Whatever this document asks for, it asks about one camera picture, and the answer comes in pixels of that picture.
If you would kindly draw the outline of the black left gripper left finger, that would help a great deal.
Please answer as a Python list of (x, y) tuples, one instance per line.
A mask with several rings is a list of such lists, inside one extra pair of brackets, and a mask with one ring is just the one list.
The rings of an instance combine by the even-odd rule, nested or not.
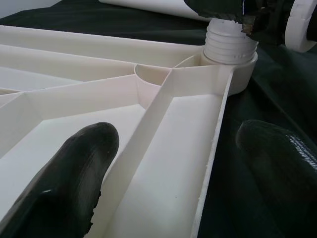
[(118, 131), (108, 122), (88, 125), (69, 137), (3, 217), (1, 237), (84, 237), (118, 148)]

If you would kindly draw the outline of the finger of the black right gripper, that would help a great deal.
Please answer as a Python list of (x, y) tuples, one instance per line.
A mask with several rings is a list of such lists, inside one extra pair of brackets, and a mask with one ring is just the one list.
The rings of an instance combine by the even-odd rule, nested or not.
[(254, 0), (185, 0), (199, 16), (234, 21), (241, 24), (241, 32), (246, 33), (245, 16), (255, 12)]
[(286, 0), (246, 0), (245, 30), (284, 30)]

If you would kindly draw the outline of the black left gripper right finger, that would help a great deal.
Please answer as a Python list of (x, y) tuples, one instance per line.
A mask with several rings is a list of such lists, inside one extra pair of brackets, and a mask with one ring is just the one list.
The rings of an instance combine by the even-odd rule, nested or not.
[(261, 120), (241, 123), (236, 144), (286, 238), (317, 236), (317, 154), (295, 132)]

